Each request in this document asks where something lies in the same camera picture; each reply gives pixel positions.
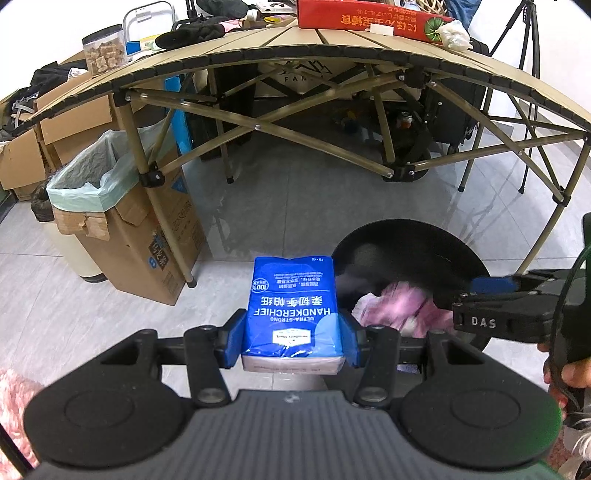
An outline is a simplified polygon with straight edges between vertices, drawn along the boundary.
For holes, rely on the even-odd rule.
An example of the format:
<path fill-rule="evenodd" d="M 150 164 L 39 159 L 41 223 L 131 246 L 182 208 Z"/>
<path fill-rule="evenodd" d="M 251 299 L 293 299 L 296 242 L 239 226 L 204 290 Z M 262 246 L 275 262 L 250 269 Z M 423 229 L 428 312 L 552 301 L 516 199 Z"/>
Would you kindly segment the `person's right hand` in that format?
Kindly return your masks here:
<path fill-rule="evenodd" d="M 562 416 L 566 417 L 566 406 L 568 398 L 563 395 L 556 387 L 551 379 L 551 372 L 549 367 L 550 359 L 547 359 L 544 364 L 544 382 L 548 385 L 548 393 L 557 402 L 562 411 Z M 579 360 L 577 362 L 567 364 L 562 369 L 562 380 L 569 387 L 576 389 L 587 389 L 591 382 L 591 365 L 590 359 Z"/>

